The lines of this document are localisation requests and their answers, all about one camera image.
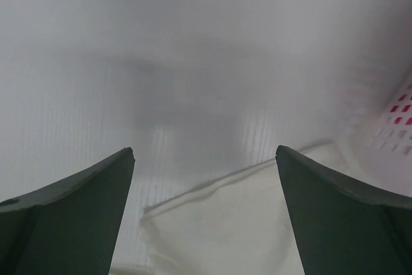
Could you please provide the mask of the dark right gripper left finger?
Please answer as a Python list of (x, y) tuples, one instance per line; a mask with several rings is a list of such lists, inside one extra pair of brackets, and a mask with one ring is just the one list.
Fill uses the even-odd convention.
[(133, 170), (127, 147), (1, 202), (1, 274), (109, 274)]

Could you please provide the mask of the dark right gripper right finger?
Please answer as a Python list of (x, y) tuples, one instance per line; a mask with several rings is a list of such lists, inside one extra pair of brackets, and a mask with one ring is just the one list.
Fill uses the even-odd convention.
[(276, 163), (305, 274), (411, 274), (411, 198), (279, 146)]

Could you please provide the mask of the cream white t shirt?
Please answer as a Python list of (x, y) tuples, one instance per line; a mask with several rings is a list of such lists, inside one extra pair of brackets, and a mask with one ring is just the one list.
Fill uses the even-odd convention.
[(111, 274), (302, 274), (275, 160), (218, 170), (138, 156)]

